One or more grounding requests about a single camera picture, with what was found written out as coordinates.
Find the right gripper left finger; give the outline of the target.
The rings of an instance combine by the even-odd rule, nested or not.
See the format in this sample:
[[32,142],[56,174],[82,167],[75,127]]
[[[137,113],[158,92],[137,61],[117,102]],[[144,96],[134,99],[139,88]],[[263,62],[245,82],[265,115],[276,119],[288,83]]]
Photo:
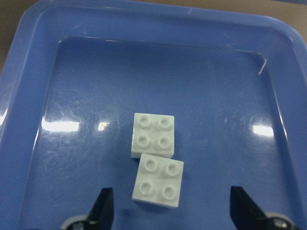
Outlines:
[[114,220],[113,188],[103,188],[86,219],[89,230],[110,230]]

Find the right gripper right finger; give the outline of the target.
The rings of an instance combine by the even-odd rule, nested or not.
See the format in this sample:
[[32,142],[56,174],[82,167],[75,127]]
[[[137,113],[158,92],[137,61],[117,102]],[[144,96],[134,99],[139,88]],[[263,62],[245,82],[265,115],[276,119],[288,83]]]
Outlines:
[[231,186],[230,217],[237,230],[269,230],[269,218],[241,186]]

